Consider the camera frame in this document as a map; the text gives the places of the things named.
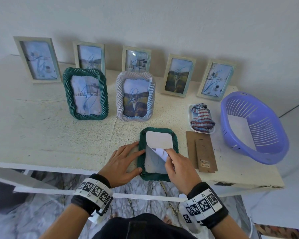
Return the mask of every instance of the purple plastic basket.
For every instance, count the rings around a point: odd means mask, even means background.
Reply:
[[[273,110],[245,92],[232,92],[221,103],[221,127],[232,150],[263,164],[280,162],[289,150],[289,140]],[[232,131],[227,115],[247,119],[256,150],[246,146]]]

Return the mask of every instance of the hand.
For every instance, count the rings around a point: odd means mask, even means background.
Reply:
[[[127,157],[132,148],[137,145],[138,142],[134,142],[132,144],[119,147],[118,150],[114,151],[110,160],[99,172],[100,175],[110,182],[112,188],[127,184],[132,180],[132,178],[138,176],[142,172],[142,168],[136,168],[130,173],[126,172],[131,162],[145,152],[145,150],[141,150],[132,153]]]
[[[169,179],[179,191],[188,195],[194,186],[201,182],[200,177],[187,157],[176,153],[172,148],[165,151],[168,153],[165,168]]]

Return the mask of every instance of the striped cloth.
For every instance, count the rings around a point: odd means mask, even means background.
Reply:
[[[209,133],[209,130],[215,126],[215,122],[209,116],[210,110],[207,109],[207,105],[204,103],[196,104],[191,111],[198,114],[190,122],[192,128],[199,132]]]

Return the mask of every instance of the white tray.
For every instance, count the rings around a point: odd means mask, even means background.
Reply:
[[[192,126],[190,125],[190,122],[191,120],[193,120],[195,117],[197,117],[197,113],[194,113],[191,111],[191,109],[193,108],[193,106],[195,106],[196,104],[188,104],[187,106],[187,110],[188,110],[188,123],[189,123],[189,127],[194,131],[194,132],[199,132],[199,131],[196,131],[192,128]],[[211,133],[214,133],[215,132],[215,126],[209,130],[209,133],[208,132],[199,132],[199,133],[206,133],[206,134],[211,134]]]

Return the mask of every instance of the green twisted frame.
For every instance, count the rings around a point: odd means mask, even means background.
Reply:
[[[148,131],[169,133],[172,136],[173,149],[175,150],[176,153],[178,153],[178,141],[177,141],[176,134],[171,129],[168,129],[168,128],[155,128],[155,127],[147,127],[147,128],[144,128],[141,131],[140,141],[139,141],[139,144],[138,144],[138,150],[139,151],[145,149],[145,147],[146,147],[146,144],[147,144],[146,143],[146,133]],[[141,167],[143,169],[140,176],[145,181],[157,180],[157,181],[170,182],[168,174],[148,173],[148,172],[145,171],[145,153],[143,153],[142,155],[140,155],[137,158],[137,166]]]
[[[76,104],[74,100],[74,91],[71,85],[72,76],[93,76],[99,80],[99,87],[101,91],[101,107],[102,113],[100,115],[82,115],[76,112]],[[80,69],[67,68],[63,73],[63,85],[70,109],[70,113],[78,120],[103,120],[109,113],[109,103],[107,97],[106,78],[104,74],[97,69]]]

